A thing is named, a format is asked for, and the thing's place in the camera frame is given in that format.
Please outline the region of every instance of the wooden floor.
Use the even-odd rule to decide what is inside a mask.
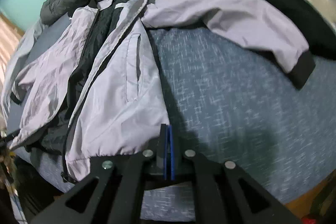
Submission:
[[[286,207],[298,218],[302,218],[308,215],[310,213],[310,208],[313,203],[313,200],[322,191],[322,189],[326,187],[326,185],[335,177],[336,177],[336,170],[332,174],[330,174],[326,179],[321,181],[315,188],[303,194],[296,200],[287,203]]]

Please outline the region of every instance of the red object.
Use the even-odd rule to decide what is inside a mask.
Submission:
[[[316,224],[317,223],[316,219],[311,219],[307,217],[303,217],[301,220],[303,224]]]

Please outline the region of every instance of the jacket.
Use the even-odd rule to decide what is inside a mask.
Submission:
[[[97,6],[104,10],[112,1]],[[78,8],[55,45],[19,73],[13,93],[22,100],[27,89],[31,92],[11,149],[38,140],[36,132],[57,115],[98,8]],[[202,20],[241,47],[273,52],[286,74],[309,76],[314,68],[305,66],[314,62],[303,35],[264,0],[129,0],[119,8],[116,27],[94,59],[68,124],[65,171],[77,180],[89,173],[90,157],[141,151],[158,136],[160,124],[169,123],[146,28]]]

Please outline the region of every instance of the blue fabric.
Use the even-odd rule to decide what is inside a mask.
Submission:
[[[200,24],[148,34],[173,131],[189,148],[236,161],[283,203],[336,168],[336,62],[315,57],[298,91],[273,63]],[[34,149],[30,161],[60,190],[71,187],[60,178],[59,158]],[[193,220],[191,185],[146,191],[141,216]]]

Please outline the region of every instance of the mattress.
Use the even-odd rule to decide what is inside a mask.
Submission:
[[[44,31],[31,55],[44,52],[68,24],[63,16]],[[148,35],[173,131],[189,148],[217,162],[236,161],[282,203],[336,168],[335,61],[314,57],[315,70],[296,90],[269,60],[202,24]],[[18,128],[20,108],[12,104],[8,131]],[[72,186],[62,182],[59,157],[35,148],[17,154],[58,189]],[[145,191],[141,217],[194,220],[191,184]]]

